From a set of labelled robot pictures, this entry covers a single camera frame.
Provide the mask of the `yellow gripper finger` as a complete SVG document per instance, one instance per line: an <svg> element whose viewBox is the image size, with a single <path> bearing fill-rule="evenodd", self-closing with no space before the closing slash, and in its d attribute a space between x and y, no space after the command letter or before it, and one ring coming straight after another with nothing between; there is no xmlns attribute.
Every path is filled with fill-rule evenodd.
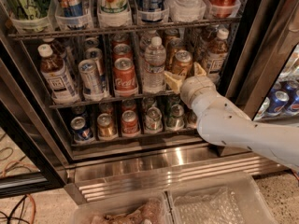
<svg viewBox="0 0 299 224"><path fill-rule="evenodd" d="M180 88L184 82L184 77L172 74L171 72L165 71L164 78L168 87L175 93L180 93Z"/></svg>
<svg viewBox="0 0 299 224"><path fill-rule="evenodd" d="M194 69L194 74L196 76L200 77L200 76L205 76L206 75L205 69L198 62L193 63L193 69Z"/></svg>

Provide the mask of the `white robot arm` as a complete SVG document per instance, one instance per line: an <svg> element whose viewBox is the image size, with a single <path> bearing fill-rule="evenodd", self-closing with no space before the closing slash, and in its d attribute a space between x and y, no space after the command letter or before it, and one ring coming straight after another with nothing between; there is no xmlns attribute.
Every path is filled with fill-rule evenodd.
<svg viewBox="0 0 299 224"><path fill-rule="evenodd" d="M226 97L199 63L190 77L166 71L166 84L197 117L196 129L208 143L238 147L299 171L299 128L255 122Z"/></svg>

